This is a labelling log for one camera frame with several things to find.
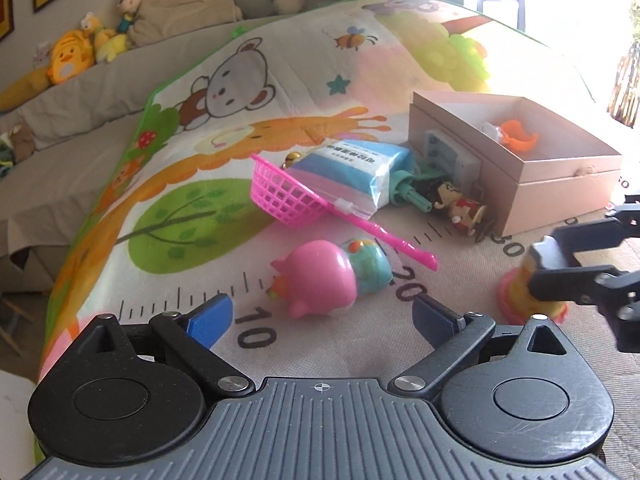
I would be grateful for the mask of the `yellow pink stacking toy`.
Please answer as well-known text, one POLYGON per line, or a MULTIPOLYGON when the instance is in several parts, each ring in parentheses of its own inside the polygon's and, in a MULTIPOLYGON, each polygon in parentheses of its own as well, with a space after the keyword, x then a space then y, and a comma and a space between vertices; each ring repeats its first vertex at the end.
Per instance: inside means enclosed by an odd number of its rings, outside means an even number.
POLYGON ((532 296, 528 284, 537 270, 537 259, 529 252, 517 268, 503 275, 497 289, 498 307, 503 317, 514 325, 524 325, 535 314, 544 314, 556 324, 564 322, 568 304, 563 301, 541 301, 532 296))

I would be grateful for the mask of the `cartoon boy keychain figure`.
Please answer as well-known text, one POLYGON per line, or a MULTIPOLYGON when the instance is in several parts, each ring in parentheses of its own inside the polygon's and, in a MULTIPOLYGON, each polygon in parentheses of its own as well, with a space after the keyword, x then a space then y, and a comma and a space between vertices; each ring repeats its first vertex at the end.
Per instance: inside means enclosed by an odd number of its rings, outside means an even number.
POLYGON ((463 235, 474 236, 487 216, 488 206, 466 197, 449 181, 436 188, 434 208, 446 214, 449 221, 463 235))

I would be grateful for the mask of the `pink round bird toy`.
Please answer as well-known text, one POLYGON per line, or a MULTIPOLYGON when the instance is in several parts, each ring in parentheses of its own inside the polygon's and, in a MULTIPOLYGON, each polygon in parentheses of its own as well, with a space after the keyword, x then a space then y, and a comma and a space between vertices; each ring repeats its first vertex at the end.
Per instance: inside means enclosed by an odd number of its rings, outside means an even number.
POLYGON ((393 269, 375 240, 356 237, 342 244, 312 240, 273 260, 277 271, 267 295, 288 305, 291 318, 336 315, 362 296, 390 286, 393 269))

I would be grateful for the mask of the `orange plastic mold toy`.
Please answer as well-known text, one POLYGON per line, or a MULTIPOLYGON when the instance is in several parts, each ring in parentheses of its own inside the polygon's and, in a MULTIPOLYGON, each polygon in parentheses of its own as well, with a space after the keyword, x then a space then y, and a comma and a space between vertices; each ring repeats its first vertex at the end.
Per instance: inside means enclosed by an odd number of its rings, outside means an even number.
POLYGON ((536 148, 538 134, 528 133, 519 120, 507 120, 500 125, 499 130, 500 144, 514 153, 528 153, 536 148))

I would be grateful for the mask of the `grey battery charger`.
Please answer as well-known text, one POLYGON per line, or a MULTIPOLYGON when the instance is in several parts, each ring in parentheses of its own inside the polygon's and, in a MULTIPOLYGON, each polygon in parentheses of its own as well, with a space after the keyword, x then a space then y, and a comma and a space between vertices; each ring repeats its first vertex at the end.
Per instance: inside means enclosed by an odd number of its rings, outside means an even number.
POLYGON ((423 156, 431 167, 450 177, 461 191, 469 192, 480 177, 480 160, 442 130, 424 131, 423 156))

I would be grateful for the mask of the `pink cardboard box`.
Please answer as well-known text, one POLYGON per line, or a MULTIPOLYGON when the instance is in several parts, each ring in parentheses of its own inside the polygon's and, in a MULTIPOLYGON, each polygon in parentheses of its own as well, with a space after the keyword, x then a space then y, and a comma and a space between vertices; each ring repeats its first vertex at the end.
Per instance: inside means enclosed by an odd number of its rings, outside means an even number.
POLYGON ((591 132, 521 96, 423 91, 413 95, 409 142, 428 153, 425 133, 442 132, 480 160, 481 201, 495 232, 513 235, 605 207, 617 188, 622 154, 591 132), (516 120, 536 145, 518 154, 480 130, 516 120))

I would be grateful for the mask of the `white small toy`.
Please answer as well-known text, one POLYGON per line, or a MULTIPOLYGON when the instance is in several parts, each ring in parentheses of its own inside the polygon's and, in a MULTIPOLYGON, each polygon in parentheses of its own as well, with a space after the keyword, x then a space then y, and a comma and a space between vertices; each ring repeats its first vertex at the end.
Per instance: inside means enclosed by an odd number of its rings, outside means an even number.
POLYGON ((502 130, 500 127, 492 124, 491 122, 483 122, 480 125, 480 131, 484 133, 485 136, 491 138, 497 143, 502 142, 502 130))

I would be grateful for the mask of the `teal plastic roller toy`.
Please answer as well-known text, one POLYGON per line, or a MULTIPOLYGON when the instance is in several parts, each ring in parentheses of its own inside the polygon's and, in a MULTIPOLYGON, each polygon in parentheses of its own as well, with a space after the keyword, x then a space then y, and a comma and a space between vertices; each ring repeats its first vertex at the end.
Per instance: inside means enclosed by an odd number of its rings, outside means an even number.
POLYGON ((438 169, 396 170, 390 173, 388 196, 395 206, 412 205, 420 211, 430 212, 444 206, 439 188, 447 182, 448 176, 438 169))

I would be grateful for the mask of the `pink plastic net scoop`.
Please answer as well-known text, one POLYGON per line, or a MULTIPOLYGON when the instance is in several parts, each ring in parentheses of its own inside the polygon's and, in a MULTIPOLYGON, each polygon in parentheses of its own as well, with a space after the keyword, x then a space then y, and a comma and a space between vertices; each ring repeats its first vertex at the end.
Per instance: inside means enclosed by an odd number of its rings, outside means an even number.
POLYGON ((436 272, 439 260, 427 250, 418 249, 408 240, 395 236, 376 223, 348 214, 343 206, 335 206, 301 184, 283 169, 268 160, 251 154, 254 162, 250 199, 260 209, 286 226, 301 228, 330 212, 358 229, 374 236, 401 254, 436 272))

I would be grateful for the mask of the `blue white wipes pack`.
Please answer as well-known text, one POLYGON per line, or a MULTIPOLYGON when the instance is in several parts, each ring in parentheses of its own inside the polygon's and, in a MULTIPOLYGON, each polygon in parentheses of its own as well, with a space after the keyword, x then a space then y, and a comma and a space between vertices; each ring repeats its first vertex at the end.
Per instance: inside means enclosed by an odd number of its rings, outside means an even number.
POLYGON ((414 156, 397 144, 341 140, 314 148, 286 172, 329 203, 348 203, 370 219, 390 202, 390 173, 411 171, 414 156))

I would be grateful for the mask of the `colourful cartoon play mat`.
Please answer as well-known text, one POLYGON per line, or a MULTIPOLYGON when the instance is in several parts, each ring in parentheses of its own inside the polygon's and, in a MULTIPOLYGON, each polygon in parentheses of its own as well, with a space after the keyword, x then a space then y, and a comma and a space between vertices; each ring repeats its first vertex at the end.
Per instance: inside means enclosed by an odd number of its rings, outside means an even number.
POLYGON ((552 226, 639 187, 634 130, 570 55, 461 6, 352 0, 241 32, 156 90, 54 286, 50 370, 97 314, 225 294, 217 353, 390 376, 415 296, 493 311, 552 226))

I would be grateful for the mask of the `yellow duck plush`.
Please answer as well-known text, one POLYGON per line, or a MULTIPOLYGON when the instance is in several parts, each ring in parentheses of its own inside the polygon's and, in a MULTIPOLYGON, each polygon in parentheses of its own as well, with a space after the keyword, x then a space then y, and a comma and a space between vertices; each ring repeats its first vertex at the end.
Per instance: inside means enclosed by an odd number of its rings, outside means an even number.
POLYGON ((88 12, 81 19, 80 30, 82 36, 92 45, 94 57, 98 63, 111 63, 129 50, 127 35, 105 27, 92 12, 88 12))

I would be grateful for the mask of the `yellow tiger plush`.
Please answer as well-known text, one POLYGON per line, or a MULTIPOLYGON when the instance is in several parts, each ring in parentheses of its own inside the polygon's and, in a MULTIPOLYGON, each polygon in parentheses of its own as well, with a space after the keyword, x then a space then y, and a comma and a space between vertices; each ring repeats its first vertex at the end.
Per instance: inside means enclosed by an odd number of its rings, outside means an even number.
POLYGON ((47 75, 51 84, 73 78, 96 64, 93 46, 78 29, 66 32, 53 46, 47 75))

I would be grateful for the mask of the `beige pillow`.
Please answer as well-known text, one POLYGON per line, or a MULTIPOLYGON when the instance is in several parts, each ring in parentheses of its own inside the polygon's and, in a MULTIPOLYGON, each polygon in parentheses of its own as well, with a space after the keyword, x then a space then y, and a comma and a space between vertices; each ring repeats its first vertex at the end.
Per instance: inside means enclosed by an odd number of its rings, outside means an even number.
POLYGON ((128 44, 141 48, 202 28, 242 20, 234 0, 141 0, 128 44))

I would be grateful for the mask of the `small doll figure plush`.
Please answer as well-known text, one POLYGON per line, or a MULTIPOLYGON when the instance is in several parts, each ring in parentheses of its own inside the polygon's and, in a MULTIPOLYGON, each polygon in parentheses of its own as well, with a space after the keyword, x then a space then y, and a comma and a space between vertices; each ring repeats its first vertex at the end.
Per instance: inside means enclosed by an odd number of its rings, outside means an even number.
POLYGON ((128 28, 136 19, 142 0, 119 0, 116 9, 120 15, 120 20, 116 28, 119 34, 126 34, 128 28))

